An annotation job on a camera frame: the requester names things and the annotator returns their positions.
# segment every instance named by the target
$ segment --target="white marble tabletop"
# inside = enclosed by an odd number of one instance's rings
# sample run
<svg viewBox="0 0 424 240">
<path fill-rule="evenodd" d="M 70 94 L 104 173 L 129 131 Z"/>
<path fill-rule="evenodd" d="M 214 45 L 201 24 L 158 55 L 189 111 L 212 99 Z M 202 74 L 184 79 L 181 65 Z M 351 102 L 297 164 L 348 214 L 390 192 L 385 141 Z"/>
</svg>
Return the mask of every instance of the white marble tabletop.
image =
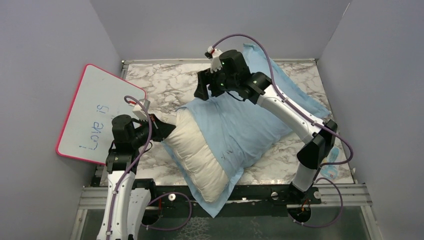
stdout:
<svg viewBox="0 0 424 240">
<path fill-rule="evenodd" d="M 323 85 L 314 62 L 278 62 L 284 72 L 307 94 L 330 109 Z M 151 101 L 149 112 L 159 119 L 162 113 L 175 114 L 175 110 L 194 99 L 197 72 L 209 68 L 208 63 L 140 63 L 130 64 L 126 80 L 143 88 Z M 289 184 L 297 170 L 297 152 L 304 144 L 291 133 L 283 137 L 253 166 L 244 170 L 239 185 Z M 342 149 L 337 139 L 335 146 Z M 337 161 L 346 157 L 343 151 Z M 353 183 L 347 164 L 336 166 L 334 182 Z M 153 178 L 157 185 L 186 185 L 182 173 L 163 146 L 155 142 L 152 149 L 140 159 L 137 179 Z"/>
</svg>

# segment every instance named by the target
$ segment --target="metal frame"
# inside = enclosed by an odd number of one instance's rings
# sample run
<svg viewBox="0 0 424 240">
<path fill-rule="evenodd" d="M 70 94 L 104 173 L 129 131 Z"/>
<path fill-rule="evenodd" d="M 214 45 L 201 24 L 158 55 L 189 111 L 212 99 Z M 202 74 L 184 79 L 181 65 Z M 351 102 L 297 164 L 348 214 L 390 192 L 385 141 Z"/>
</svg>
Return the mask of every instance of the metal frame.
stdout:
<svg viewBox="0 0 424 240">
<path fill-rule="evenodd" d="M 316 184 L 314 187 L 321 193 L 321 204 L 313 204 L 311 208 L 337 207 L 340 206 L 340 198 L 336 189 L 330 184 Z M 344 206 L 358 206 L 362 209 L 365 225 L 371 240 L 382 240 L 379 226 L 372 211 L 373 202 L 365 184 L 337 184 L 343 197 Z M 84 187 L 78 204 L 71 240 L 81 239 L 84 223 L 88 210 L 105 209 L 107 187 Z M 287 205 L 288 208 L 299 207 L 299 205 Z M 157 210 L 155 206 L 148 206 L 146 210 Z"/>
<path fill-rule="evenodd" d="M 78 209 L 76 212 L 75 223 L 73 224 L 72 232 L 70 234 L 71 240 L 80 240 L 83 234 L 84 223 L 86 222 L 87 209 Z"/>
</svg>

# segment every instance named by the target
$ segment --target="blue cloth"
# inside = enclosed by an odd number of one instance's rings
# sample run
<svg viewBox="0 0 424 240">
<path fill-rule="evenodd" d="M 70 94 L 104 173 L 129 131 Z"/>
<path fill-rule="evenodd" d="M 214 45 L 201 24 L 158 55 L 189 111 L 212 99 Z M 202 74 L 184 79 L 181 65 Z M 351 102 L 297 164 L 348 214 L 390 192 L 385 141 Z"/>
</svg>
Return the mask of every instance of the blue cloth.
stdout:
<svg viewBox="0 0 424 240">
<path fill-rule="evenodd" d="M 245 44 L 243 56 L 252 73 L 262 72 L 270 76 L 264 52 L 259 47 Z M 329 114 L 324 106 L 304 93 L 274 61 L 272 67 L 276 84 L 293 101 L 319 118 Z M 256 163 L 273 144 L 292 130 L 266 109 L 248 100 L 237 101 L 228 94 L 211 97 L 207 101 L 196 98 L 182 108 L 188 108 L 192 113 L 207 145 L 229 179 L 229 184 L 218 200 L 207 203 L 176 161 L 193 197 L 206 212 L 215 217 L 228 200 L 244 168 Z M 166 149 L 176 160 L 172 150 L 169 147 Z"/>
</svg>

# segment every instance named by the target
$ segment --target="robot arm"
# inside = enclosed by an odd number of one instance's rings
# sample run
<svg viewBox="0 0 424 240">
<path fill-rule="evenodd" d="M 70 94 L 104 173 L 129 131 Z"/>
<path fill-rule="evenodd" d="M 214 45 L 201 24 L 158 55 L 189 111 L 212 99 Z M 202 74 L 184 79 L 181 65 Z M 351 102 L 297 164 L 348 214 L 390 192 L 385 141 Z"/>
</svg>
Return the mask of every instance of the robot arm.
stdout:
<svg viewBox="0 0 424 240">
<path fill-rule="evenodd" d="M 269 77 L 262 72 L 250 72 L 240 52 L 236 50 L 221 52 L 210 47 L 205 55 L 212 59 L 212 63 L 210 68 L 197 73 L 198 84 L 194 93 L 195 97 L 204 101 L 208 100 L 208 90 L 212 97 L 218 97 L 225 92 L 237 92 L 244 100 L 249 100 L 277 116 L 305 143 L 297 153 L 300 164 L 288 193 L 290 199 L 300 202 L 313 184 L 322 160 L 329 154 L 335 141 L 333 135 L 320 129 L 314 123 L 323 124 L 334 132 L 337 131 L 337 124 L 332 120 L 324 122 L 291 101 L 292 105 L 314 121 L 310 123 L 294 111 L 287 102 L 282 101 L 275 93 Z M 144 102 L 143 105 L 146 109 L 148 108 L 148 102 Z M 106 159 L 109 173 L 108 192 L 98 240 L 137 239 L 145 209 L 152 199 L 151 193 L 144 188 L 133 189 L 137 165 L 125 175 L 118 192 L 114 191 L 115 186 L 125 170 L 139 155 L 138 148 L 147 143 L 148 128 L 145 119 L 150 118 L 154 125 L 152 140 L 155 142 L 161 142 L 175 129 L 174 125 L 161 122 L 154 114 L 146 116 L 140 106 L 136 105 L 133 113 L 141 121 L 134 120 L 129 115 L 119 115 L 112 121 L 116 148 L 109 150 Z M 141 126 L 135 128 L 133 122 Z M 109 213 L 110 206 L 113 206 L 113 214 Z"/>
<path fill-rule="evenodd" d="M 327 157 L 334 146 L 335 137 L 322 130 L 315 123 L 320 123 L 336 132 L 337 124 L 329 120 L 313 116 L 294 101 L 290 101 L 303 114 L 309 116 L 313 123 L 306 120 L 275 92 L 271 79 L 262 72 L 251 73 L 243 55 L 236 50 L 221 52 L 210 47 L 205 55 L 211 59 L 210 69 L 197 73 L 198 83 L 194 96 L 204 101 L 209 99 L 208 90 L 212 97 L 234 91 L 253 104 L 270 111 L 281 121 L 287 124 L 305 143 L 297 154 L 300 165 L 291 185 L 299 194 L 306 192 L 313 184 L 318 174 L 322 160 Z"/>
</svg>

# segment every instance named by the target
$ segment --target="gray wall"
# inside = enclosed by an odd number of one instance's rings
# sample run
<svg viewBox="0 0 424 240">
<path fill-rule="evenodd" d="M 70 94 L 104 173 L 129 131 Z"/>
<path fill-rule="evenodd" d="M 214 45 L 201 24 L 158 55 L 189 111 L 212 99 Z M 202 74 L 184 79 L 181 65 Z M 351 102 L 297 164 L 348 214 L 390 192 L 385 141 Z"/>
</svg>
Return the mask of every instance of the gray wall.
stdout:
<svg viewBox="0 0 424 240">
<path fill-rule="evenodd" d="M 353 0 L 318 62 L 384 239 L 424 238 L 424 1 Z"/>
<path fill-rule="evenodd" d="M 91 0 L 120 57 L 204 58 L 233 33 L 257 38 L 271 57 L 319 58 L 350 0 Z M 224 42 L 240 50 L 248 39 Z"/>
<path fill-rule="evenodd" d="M 0 239 L 68 239 L 94 165 L 55 144 L 83 66 L 120 58 L 88 0 L 0 2 Z"/>
</svg>

